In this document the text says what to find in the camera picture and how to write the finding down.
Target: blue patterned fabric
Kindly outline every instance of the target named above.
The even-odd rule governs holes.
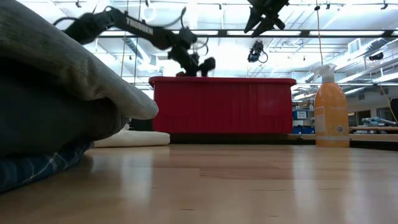
[[[44,179],[76,165],[92,142],[68,146],[67,150],[35,156],[0,158],[0,192]]]

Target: red plastic container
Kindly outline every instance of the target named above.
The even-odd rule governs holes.
[[[152,77],[154,130],[178,134],[291,133],[294,79]]]

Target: spray bottle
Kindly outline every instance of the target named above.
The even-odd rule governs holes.
[[[335,68],[328,64],[313,70],[315,76],[323,77],[315,97],[315,139],[319,147],[349,147],[347,101],[335,83]]]

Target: ceiling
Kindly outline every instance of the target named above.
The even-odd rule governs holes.
[[[183,7],[187,13],[183,17],[185,26],[191,29],[244,29],[249,17],[249,4],[246,0],[168,0],[145,1],[127,0],[19,0],[27,7],[38,13],[49,22],[60,17],[78,17],[84,12],[102,11],[106,6],[114,6],[121,11],[128,10],[130,16],[146,19],[148,24],[166,24],[180,15]],[[286,29],[317,29],[317,14],[314,12],[315,0],[290,0],[290,6],[284,7],[280,19],[286,23]],[[381,30],[397,29],[398,0],[386,1],[389,4],[385,10],[383,0],[330,0],[331,6],[326,9],[326,1],[319,0],[322,5],[319,10],[321,29],[356,29]],[[57,27],[64,29],[69,22],[63,22]],[[170,29],[179,29],[180,23]],[[268,53],[267,63],[249,63],[247,61],[249,49],[255,40],[263,41]],[[347,61],[344,58],[348,44],[353,38],[322,39],[322,56],[324,63],[340,63],[338,72],[340,79],[376,66],[375,63],[363,60]],[[373,39],[362,39],[362,43],[369,43]],[[97,42],[85,47],[93,52],[107,66],[112,68],[129,82],[147,83],[149,77],[162,74],[174,76],[181,71],[179,64],[166,60],[167,52],[156,49],[144,39],[134,39],[139,50],[152,55],[155,62],[138,61],[136,56],[122,39],[99,38]],[[210,38],[208,42],[208,57],[216,59],[216,69],[209,74],[211,77],[272,77],[295,78],[304,82],[312,68],[321,64],[319,40],[299,38]],[[394,59],[395,45],[388,49],[390,60]]]

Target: wall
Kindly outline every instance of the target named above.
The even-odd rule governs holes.
[[[388,98],[398,98],[398,86],[389,86]],[[347,98],[348,112],[371,110],[371,116],[376,116],[376,109],[388,107],[383,95],[380,95],[379,87],[374,91],[367,91],[364,100],[358,100],[358,94],[354,98]]]

